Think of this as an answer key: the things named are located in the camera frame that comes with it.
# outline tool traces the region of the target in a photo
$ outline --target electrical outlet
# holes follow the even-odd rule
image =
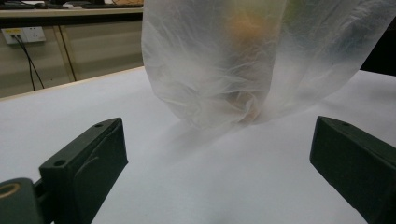
[[[13,38],[13,35],[20,35],[23,43],[41,42],[46,41],[43,28],[37,27],[24,27],[24,28],[7,28],[1,29],[4,38],[8,44],[18,44],[18,41]]]
[[[8,44],[18,44],[18,41],[13,38],[13,35],[19,35],[24,43],[27,43],[26,35],[24,34],[22,28],[7,28],[1,29],[4,38]]]
[[[25,27],[22,29],[26,35],[27,42],[32,43],[46,41],[46,37],[44,36],[43,28],[41,26]]]

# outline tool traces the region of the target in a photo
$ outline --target plastic bag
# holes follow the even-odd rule
[[[340,89],[395,15],[394,0],[147,0],[144,65],[194,126],[263,121]]]

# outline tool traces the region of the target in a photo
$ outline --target wall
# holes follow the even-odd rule
[[[47,41],[26,45],[46,88],[143,65],[141,21],[43,27]],[[19,46],[0,35],[0,97],[32,91]]]

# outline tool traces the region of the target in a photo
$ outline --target white table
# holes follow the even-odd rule
[[[179,121],[137,68],[0,101],[0,182],[121,117],[129,164],[93,223],[365,223],[309,163],[318,115],[396,146],[396,77],[359,71],[304,112],[219,133]]]

